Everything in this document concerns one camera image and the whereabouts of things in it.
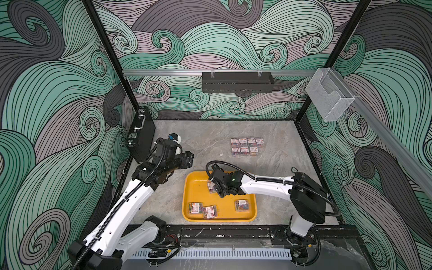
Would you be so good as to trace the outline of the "paper clip box nine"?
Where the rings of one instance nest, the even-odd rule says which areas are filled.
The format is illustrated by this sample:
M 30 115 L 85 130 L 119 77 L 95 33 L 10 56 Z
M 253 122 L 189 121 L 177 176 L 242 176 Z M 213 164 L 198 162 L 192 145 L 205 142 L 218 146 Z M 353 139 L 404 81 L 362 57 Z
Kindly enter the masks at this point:
M 215 188 L 214 183 L 208 182 L 207 183 L 207 187 L 208 187 L 208 191 L 209 191 L 210 194 L 213 194 L 213 193 L 216 192 L 216 188 Z

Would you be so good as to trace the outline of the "paper clip box seven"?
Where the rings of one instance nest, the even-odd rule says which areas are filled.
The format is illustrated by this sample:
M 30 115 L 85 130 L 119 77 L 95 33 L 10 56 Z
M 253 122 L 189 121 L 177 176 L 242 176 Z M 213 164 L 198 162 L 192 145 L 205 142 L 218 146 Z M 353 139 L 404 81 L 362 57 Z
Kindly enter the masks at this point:
M 203 213 L 204 219 L 216 218 L 216 217 L 218 217 L 217 206 L 212 205 L 209 207 L 203 207 L 202 213 Z

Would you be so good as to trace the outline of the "paper clip box five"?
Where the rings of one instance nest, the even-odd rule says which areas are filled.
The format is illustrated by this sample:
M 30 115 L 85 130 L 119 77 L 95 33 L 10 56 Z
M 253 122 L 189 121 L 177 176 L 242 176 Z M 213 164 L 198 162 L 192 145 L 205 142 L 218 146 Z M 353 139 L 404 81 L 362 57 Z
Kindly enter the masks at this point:
M 238 155 L 241 154 L 241 148 L 239 148 L 239 147 L 232 147 L 231 148 L 231 153 L 232 153 L 232 156 L 238 156 Z

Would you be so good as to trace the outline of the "paper clip box four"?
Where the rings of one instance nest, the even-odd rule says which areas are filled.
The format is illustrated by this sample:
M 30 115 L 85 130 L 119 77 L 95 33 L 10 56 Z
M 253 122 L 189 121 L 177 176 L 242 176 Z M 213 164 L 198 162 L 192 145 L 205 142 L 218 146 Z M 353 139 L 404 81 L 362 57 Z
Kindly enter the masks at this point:
M 240 153 L 242 156 L 248 156 L 249 155 L 249 147 L 240 147 Z

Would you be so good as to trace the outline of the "paper clip box eleven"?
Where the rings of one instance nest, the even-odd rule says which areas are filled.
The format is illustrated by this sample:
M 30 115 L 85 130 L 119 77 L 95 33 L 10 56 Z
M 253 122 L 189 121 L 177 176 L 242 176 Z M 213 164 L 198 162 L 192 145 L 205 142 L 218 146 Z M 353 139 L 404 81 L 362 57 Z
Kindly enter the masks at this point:
M 240 143 L 239 143 L 239 139 L 238 139 L 238 138 L 231 138 L 231 139 L 230 139 L 230 142 L 231 142 L 231 146 L 232 146 L 232 147 L 239 147 L 239 146 L 240 146 Z

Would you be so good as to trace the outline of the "paper clip box eight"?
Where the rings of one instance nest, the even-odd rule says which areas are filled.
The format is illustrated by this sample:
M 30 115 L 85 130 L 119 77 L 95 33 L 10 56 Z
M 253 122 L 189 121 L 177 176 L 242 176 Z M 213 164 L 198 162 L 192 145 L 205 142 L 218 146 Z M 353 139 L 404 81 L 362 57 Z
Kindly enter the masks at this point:
M 259 148 L 258 147 L 249 147 L 250 156 L 258 156 Z

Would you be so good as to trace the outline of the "paper clip box three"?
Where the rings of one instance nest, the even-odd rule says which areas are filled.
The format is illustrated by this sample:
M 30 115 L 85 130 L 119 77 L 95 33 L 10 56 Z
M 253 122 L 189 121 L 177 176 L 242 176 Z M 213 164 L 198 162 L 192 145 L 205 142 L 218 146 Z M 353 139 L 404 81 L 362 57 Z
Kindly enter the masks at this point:
M 248 147 L 247 138 L 239 138 L 238 141 L 240 147 Z

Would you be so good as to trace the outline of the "paper clip box one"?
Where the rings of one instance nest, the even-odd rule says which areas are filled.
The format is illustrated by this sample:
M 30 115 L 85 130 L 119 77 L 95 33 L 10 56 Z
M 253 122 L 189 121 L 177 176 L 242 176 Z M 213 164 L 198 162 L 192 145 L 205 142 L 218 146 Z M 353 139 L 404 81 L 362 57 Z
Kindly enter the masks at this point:
M 257 143 L 254 137 L 248 137 L 247 138 L 247 145 L 249 147 L 256 147 Z

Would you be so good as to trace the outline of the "paper clip box two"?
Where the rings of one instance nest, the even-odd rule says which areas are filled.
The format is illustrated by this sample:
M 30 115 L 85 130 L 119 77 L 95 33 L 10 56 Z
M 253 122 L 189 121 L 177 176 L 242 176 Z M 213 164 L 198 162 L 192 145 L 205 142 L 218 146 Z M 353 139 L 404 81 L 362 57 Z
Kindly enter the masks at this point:
M 255 142 L 256 142 L 257 147 L 265 147 L 264 138 L 261 138 L 261 137 L 255 138 Z

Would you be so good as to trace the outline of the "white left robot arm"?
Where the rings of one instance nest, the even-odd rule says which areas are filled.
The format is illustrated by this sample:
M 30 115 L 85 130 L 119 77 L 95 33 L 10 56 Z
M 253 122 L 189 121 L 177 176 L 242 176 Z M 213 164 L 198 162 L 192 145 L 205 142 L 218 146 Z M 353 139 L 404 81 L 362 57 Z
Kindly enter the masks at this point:
M 151 216 L 126 234 L 129 223 L 145 201 L 178 169 L 192 167 L 194 155 L 184 152 L 181 137 L 158 138 L 148 157 L 136 168 L 126 189 L 99 225 L 67 253 L 74 270 L 120 270 L 144 245 L 165 239 L 166 222 Z

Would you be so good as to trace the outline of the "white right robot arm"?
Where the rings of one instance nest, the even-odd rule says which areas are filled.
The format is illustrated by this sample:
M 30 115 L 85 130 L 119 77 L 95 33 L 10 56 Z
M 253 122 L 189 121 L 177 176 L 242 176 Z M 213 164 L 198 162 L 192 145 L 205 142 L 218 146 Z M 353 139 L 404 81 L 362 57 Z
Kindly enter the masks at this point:
M 220 198 L 228 195 L 266 195 L 290 201 L 297 211 L 285 232 L 289 244 L 317 243 L 311 228 L 338 217 L 341 211 L 328 191 L 307 174 L 295 171 L 291 177 L 268 177 L 249 173 L 220 160 L 207 163 L 205 171 Z

